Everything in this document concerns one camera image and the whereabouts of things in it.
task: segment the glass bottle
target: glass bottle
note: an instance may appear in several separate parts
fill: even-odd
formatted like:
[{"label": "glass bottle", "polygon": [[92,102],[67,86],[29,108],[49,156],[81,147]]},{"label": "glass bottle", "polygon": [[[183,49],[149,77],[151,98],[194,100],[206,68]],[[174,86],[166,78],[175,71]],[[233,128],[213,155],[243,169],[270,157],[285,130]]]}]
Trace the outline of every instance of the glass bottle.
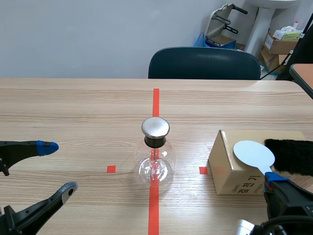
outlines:
[{"label": "glass bottle", "polygon": [[176,155],[166,140],[169,123],[160,117],[150,117],[141,126],[145,135],[138,144],[134,156],[135,177],[147,185],[163,185],[174,175]]}]

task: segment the white sink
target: white sink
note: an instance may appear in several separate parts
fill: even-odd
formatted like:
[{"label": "white sink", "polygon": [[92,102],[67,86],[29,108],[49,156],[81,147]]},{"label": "white sink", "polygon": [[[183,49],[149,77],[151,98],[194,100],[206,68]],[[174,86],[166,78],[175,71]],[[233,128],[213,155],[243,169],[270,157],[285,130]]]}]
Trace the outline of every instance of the white sink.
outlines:
[{"label": "white sink", "polygon": [[291,7],[298,0],[248,0],[248,2],[262,8],[282,9]]}]

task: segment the white round paddle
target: white round paddle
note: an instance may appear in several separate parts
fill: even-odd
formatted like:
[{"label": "white round paddle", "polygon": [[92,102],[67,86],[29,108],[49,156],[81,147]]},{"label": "white round paddle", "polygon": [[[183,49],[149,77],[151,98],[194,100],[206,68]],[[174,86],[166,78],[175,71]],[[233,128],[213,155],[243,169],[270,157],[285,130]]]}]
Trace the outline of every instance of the white round paddle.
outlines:
[{"label": "white round paddle", "polygon": [[264,145],[254,141],[240,141],[234,146],[234,154],[243,163],[258,168],[264,175],[272,172],[274,154]]}]

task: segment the red tape marker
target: red tape marker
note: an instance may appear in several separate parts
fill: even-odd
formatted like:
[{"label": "red tape marker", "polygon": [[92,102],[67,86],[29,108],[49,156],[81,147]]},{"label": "red tape marker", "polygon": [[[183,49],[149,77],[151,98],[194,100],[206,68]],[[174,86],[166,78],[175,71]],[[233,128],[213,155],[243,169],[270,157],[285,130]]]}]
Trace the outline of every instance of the red tape marker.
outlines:
[{"label": "red tape marker", "polygon": [[[154,117],[159,116],[159,100],[160,90],[155,88],[153,90],[153,111]],[[151,149],[151,162],[152,169],[157,165],[154,163],[154,149]],[[156,160],[159,159],[159,150],[156,149]],[[148,235],[159,235],[159,186],[158,178],[156,175],[152,175],[150,182],[150,194],[149,194],[149,222],[148,222]]]}]

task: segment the blue gripper fingertip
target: blue gripper fingertip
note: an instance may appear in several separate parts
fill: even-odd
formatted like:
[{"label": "blue gripper fingertip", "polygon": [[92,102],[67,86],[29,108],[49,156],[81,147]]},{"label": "blue gripper fingertip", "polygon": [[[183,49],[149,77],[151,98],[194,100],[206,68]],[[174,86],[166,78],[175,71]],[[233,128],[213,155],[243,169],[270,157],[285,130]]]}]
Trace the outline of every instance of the blue gripper fingertip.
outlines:
[{"label": "blue gripper fingertip", "polygon": [[52,154],[59,149],[58,144],[55,142],[51,142],[50,145],[45,145],[43,141],[37,141],[36,146],[39,156]]}]

